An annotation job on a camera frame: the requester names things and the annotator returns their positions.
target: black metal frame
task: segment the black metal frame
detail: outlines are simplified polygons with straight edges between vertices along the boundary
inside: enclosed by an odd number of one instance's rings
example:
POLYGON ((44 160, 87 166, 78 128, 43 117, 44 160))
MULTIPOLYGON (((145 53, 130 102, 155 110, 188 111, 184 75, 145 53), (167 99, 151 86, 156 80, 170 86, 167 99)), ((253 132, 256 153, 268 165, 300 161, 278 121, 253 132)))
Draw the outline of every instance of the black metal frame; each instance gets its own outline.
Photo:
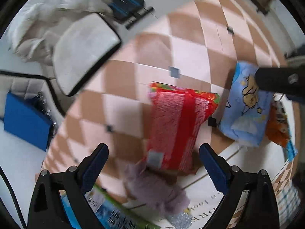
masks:
MULTIPOLYGON (((237 166, 230 167, 223 157, 219 157, 213 151, 209 144, 203 144, 199 149, 199 156, 203 163, 205 163, 205 154, 210 154, 225 174, 228 180, 228 191, 203 229, 226 229, 244 190, 249 190, 248 196, 239 221, 234 228, 277 229, 280 227, 278 206, 266 170, 260 170, 256 174, 243 172, 237 166)), ((214 174, 209 168, 206 169, 208 174, 214 174)))
MULTIPOLYGON (((108 153, 108 147, 101 143, 92 155, 86 157, 78 167, 72 166, 65 172, 54 174, 43 170, 33 192, 28 228, 72 228, 59 194, 59 190, 65 190, 81 228, 104 229, 84 194, 92 189, 106 163, 108 153)), ((243 172, 237 166, 230 167, 224 158, 217 156, 209 144, 203 144, 199 149, 199 156, 203 162, 206 160, 206 155, 212 156, 214 163, 225 174, 228 190, 203 229, 226 229, 244 190, 249 190, 249 192, 244 210, 235 228, 279 228, 278 207, 267 171, 260 170, 256 174, 243 172)), ((211 173, 211 171, 215 171, 213 166, 212 170, 207 167, 206 169, 210 175, 214 174, 211 173)))

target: red snack bag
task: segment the red snack bag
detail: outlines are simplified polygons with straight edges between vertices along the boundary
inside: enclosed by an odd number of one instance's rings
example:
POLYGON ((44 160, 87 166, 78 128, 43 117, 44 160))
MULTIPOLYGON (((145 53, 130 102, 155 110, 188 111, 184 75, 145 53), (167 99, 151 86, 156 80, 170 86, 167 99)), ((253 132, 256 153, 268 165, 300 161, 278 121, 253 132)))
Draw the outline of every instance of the red snack bag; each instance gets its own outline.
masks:
POLYGON ((152 129, 147 145, 147 164, 188 173, 201 124, 214 113, 219 95, 151 84, 152 129))

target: black cable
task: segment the black cable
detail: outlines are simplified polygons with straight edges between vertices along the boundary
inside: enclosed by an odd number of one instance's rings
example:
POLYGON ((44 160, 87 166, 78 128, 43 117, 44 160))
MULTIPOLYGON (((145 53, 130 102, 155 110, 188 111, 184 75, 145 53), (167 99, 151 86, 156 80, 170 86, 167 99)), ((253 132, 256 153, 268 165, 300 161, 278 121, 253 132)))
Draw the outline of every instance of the black cable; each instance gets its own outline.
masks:
POLYGON ((0 166, 0 175, 1 175, 3 181, 5 182, 5 184, 6 184, 7 188, 8 188, 8 190, 9 190, 9 192, 10 192, 10 194, 11 194, 11 197, 12 197, 12 199, 13 199, 13 202, 14 202, 15 208, 16 208, 16 210, 17 210, 17 213, 18 213, 20 222, 21 222, 21 224, 22 224, 22 227, 23 227, 23 229, 27 229, 26 223, 25 223, 25 221, 24 221, 23 215, 22 215, 22 213, 21 213, 21 210, 20 210, 20 207, 19 207, 19 204, 18 204, 18 201, 17 201, 17 197, 16 197, 16 195, 15 195, 15 193, 14 193, 14 190, 13 190, 13 188, 12 188, 12 186, 11 186, 9 180, 7 179, 6 175, 4 174, 4 172, 3 172, 2 168, 1 168, 1 166, 0 166))

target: blue package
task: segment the blue package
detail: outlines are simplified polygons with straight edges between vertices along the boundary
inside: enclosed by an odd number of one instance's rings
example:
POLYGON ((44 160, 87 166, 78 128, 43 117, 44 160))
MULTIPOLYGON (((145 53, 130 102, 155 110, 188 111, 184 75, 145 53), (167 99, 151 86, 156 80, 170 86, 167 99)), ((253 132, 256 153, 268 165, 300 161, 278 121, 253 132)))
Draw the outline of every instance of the blue package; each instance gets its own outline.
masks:
MULTIPOLYGON (((105 190, 95 185, 90 192, 85 194, 85 198, 105 229, 160 229, 159 226, 123 207, 105 190)), ((61 195, 61 200, 71 226, 75 229, 81 229, 66 193, 61 195)))
POLYGON ((265 135, 272 92, 259 90, 255 82, 258 67, 238 62, 232 81, 228 104, 219 130, 241 145, 258 147, 265 135))
POLYGON ((52 121, 30 103, 9 92, 3 121, 5 131, 46 151, 52 121))

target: checkered tile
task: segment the checkered tile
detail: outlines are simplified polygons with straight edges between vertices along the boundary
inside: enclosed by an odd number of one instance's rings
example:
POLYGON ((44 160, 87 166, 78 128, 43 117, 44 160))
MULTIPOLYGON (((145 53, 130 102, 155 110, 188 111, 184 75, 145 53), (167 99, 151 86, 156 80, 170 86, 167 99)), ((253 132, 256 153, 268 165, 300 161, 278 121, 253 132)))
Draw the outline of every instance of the checkered tile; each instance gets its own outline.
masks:
MULTIPOLYGON (((238 60, 285 65, 270 33, 255 16, 242 0, 195 0, 145 29, 85 86, 52 141, 42 168, 52 173, 65 171, 104 142, 109 159, 97 184, 121 203, 133 199, 120 166, 125 161, 136 163, 145 155, 151 126, 149 83, 217 92, 221 101, 213 116, 219 121, 238 60), (172 67, 178 78, 171 76, 172 67)), ((219 154, 233 140, 206 122, 195 149, 205 142, 219 154)), ((287 184, 289 175, 289 171, 283 173, 275 183, 276 193, 287 184)), ((177 177, 167 175, 166 179, 175 183, 177 177)))

